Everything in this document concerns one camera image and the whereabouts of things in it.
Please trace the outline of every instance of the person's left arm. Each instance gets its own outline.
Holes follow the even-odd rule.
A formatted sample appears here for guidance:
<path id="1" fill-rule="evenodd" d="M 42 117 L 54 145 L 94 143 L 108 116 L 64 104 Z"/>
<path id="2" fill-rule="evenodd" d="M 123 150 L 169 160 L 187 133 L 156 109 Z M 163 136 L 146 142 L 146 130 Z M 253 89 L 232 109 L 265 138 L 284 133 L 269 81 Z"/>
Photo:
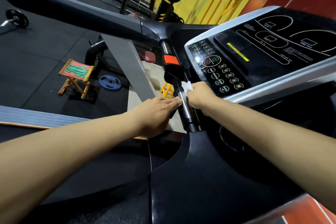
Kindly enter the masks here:
<path id="1" fill-rule="evenodd" d="M 0 223 L 19 222 L 89 160 L 127 139 L 163 132 L 182 100 L 148 99 L 131 111 L 0 144 Z"/>

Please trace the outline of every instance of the beige floor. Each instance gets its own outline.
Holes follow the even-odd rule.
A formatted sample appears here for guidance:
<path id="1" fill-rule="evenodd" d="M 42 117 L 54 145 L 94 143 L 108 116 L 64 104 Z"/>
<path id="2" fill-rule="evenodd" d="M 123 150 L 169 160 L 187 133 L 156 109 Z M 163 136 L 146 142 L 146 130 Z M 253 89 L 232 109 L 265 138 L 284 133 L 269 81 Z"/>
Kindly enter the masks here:
<path id="1" fill-rule="evenodd" d="M 156 93 L 158 96 L 163 96 L 162 93 L 160 93 L 160 90 L 162 86 L 165 84 L 165 80 L 163 78 L 163 71 L 162 67 L 150 64 L 145 61 L 142 61 L 143 66 L 145 67 L 146 73 L 152 82 L 154 89 L 156 90 Z M 140 98 L 138 97 L 137 93 L 133 89 L 132 86 L 129 87 L 128 92 L 128 106 L 127 110 L 131 110 L 133 107 L 137 106 L 141 103 Z M 179 115 L 179 112 L 176 112 L 172 119 L 170 119 L 167 130 L 176 131 L 180 133 L 186 133 L 186 131 L 183 129 L 181 118 Z"/>

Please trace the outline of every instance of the wipe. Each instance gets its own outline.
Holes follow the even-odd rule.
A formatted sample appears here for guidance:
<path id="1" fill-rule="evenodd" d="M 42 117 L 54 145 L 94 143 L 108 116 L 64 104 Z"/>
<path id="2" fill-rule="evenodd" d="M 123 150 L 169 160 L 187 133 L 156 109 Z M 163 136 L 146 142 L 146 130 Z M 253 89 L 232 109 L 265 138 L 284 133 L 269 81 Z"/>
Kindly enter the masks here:
<path id="1" fill-rule="evenodd" d="M 184 94 L 188 96 L 187 92 L 190 90 L 194 90 L 193 87 L 191 86 L 191 82 L 187 81 L 187 82 L 181 82 L 181 83 L 182 83 L 182 88 L 184 89 Z"/>

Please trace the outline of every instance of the orange button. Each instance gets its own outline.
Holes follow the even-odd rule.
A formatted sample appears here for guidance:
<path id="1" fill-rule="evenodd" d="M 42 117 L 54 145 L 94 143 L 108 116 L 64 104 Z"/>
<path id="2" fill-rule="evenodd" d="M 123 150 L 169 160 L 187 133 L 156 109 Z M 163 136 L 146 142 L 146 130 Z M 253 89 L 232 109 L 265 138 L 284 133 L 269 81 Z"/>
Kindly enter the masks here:
<path id="1" fill-rule="evenodd" d="M 179 65 L 179 61 L 177 60 L 177 58 L 175 56 L 164 55 L 163 59 L 164 59 L 164 61 L 165 61 L 166 64 Z"/>

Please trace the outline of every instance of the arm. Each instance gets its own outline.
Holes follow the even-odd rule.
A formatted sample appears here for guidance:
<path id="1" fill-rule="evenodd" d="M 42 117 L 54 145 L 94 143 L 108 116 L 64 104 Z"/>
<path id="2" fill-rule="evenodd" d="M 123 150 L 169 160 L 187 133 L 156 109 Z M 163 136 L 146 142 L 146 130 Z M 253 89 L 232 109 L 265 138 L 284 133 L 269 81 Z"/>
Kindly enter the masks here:
<path id="1" fill-rule="evenodd" d="M 336 140 L 218 98 L 204 83 L 188 92 L 201 109 L 336 213 Z"/>
<path id="2" fill-rule="evenodd" d="M 163 132 L 182 100 L 147 100 L 124 114 L 44 130 L 0 144 L 0 223 L 19 222 L 89 160 L 120 142 Z"/>

